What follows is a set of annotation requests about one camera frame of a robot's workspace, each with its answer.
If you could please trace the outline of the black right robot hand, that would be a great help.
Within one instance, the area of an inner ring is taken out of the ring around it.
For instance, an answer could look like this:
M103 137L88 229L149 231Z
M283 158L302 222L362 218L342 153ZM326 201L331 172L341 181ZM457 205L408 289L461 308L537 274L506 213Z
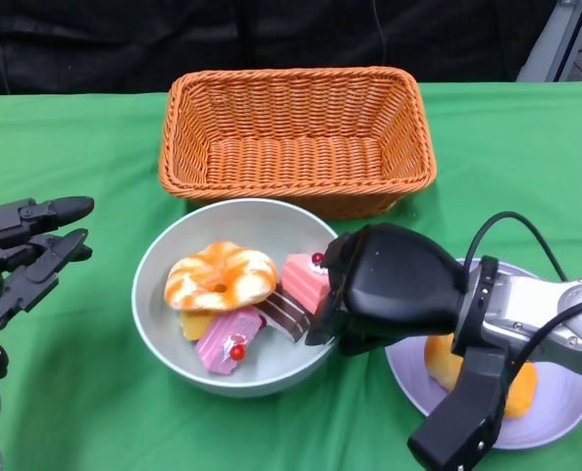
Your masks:
M334 341L353 356L456 328L464 268L424 235L367 225L331 241L321 266L330 288L306 334L310 346Z

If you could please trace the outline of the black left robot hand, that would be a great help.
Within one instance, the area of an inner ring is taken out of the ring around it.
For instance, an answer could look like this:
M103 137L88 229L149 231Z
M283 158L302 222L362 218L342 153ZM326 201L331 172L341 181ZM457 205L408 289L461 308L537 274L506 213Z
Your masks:
M71 196L38 203L23 199L0 205L0 331L20 312L30 311L55 286L58 274L71 262L87 260L88 230L54 235L61 227L89 215L94 200ZM0 346L0 379L9 358Z

